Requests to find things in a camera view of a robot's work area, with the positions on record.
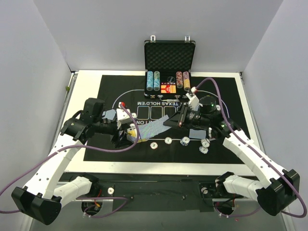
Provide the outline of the dealt cards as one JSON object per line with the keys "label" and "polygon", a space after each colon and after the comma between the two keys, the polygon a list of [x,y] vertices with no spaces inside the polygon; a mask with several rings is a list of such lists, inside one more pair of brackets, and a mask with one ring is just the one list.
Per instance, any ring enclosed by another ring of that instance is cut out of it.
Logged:
{"label": "dealt cards", "polygon": [[205,139],[206,138],[206,131],[205,130],[190,129],[189,138],[190,139],[199,139],[199,140]]}
{"label": "dealt cards", "polygon": [[103,112],[102,119],[108,120],[110,122],[116,121],[117,120],[116,110],[110,109],[110,110]]}

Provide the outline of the grey poker chip stack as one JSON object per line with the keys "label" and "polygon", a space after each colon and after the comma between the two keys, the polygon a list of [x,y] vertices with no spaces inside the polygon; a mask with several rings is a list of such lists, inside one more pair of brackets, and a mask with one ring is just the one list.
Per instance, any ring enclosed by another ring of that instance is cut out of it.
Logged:
{"label": "grey poker chip stack", "polygon": [[172,143],[172,139],[170,137],[165,138],[165,143],[170,145]]}

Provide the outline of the blue poker chip stack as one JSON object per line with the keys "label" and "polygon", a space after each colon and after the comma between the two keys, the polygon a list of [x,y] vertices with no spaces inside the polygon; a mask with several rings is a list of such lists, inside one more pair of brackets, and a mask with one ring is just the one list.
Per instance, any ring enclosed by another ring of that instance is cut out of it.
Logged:
{"label": "blue poker chip stack", "polygon": [[189,137],[183,137],[181,138],[180,140],[180,144],[183,145],[183,146],[187,146],[190,142],[190,138]]}

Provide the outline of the grey chips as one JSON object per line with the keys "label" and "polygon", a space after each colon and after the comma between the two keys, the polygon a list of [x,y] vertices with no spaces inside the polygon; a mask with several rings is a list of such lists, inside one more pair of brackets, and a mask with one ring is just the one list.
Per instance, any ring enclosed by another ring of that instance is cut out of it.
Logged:
{"label": "grey chips", "polygon": [[208,148],[210,146],[210,140],[209,139],[202,139],[201,140],[201,145],[204,147],[204,148]]}

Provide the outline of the blue backed playing cards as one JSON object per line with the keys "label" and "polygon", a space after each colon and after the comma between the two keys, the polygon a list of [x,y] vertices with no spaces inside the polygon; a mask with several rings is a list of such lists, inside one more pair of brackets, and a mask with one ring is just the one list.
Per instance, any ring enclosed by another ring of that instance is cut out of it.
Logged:
{"label": "blue backed playing cards", "polygon": [[144,125],[138,125],[140,139],[149,139],[153,138],[167,130],[169,130],[170,126],[165,126],[164,122],[169,119],[168,115],[163,116],[162,118],[149,122]]}

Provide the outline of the red poker chip stack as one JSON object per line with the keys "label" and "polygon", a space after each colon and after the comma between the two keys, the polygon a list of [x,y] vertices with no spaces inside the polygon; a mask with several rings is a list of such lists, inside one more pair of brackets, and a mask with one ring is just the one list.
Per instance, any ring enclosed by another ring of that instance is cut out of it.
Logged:
{"label": "red poker chip stack", "polygon": [[158,144],[156,142],[152,142],[150,144],[151,149],[156,149],[158,147]]}

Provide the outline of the blue playing card deck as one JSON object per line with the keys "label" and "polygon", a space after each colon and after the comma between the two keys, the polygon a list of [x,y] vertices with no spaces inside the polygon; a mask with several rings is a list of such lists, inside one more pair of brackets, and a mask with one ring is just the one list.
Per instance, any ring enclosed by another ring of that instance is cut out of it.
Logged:
{"label": "blue playing card deck", "polygon": [[125,130],[126,138],[128,141],[134,143],[135,141],[139,142],[139,136],[137,136],[137,129],[135,127],[130,127]]}

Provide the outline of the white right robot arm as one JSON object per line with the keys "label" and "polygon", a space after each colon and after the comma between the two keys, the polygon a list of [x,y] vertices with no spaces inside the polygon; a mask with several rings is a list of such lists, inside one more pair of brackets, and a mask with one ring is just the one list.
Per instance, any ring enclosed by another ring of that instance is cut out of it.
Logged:
{"label": "white right robot arm", "polygon": [[180,110],[179,127],[206,129],[210,136],[222,139],[222,145],[234,153],[256,176],[256,180],[226,172],[215,180],[216,194],[241,195],[258,202],[268,214],[275,216],[299,198],[299,174],[286,170],[266,156],[249,139],[223,109],[218,109],[215,98],[198,99],[187,93],[188,102]]}

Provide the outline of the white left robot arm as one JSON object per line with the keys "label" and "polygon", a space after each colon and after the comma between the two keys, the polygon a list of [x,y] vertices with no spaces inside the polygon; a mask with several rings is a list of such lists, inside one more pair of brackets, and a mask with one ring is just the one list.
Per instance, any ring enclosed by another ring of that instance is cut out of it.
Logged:
{"label": "white left robot arm", "polygon": [[95,134],[111,135],[113,153],[132,149],[137,143],[153,138],[171,127],[164,116],[146,125],[137,125],[135,116],[123,102],[117,109],[104,110],[104,101],[88,98],[84,108],[65,121],[47,159],[39,164],[35,175],[23,186],[16,187],[12,199],[19,211],[49,225],[62,207],[80,196],[95,198],[102,194],[99,180],[83,173],[71,182],[56,185],[75,154],[85,148]]}

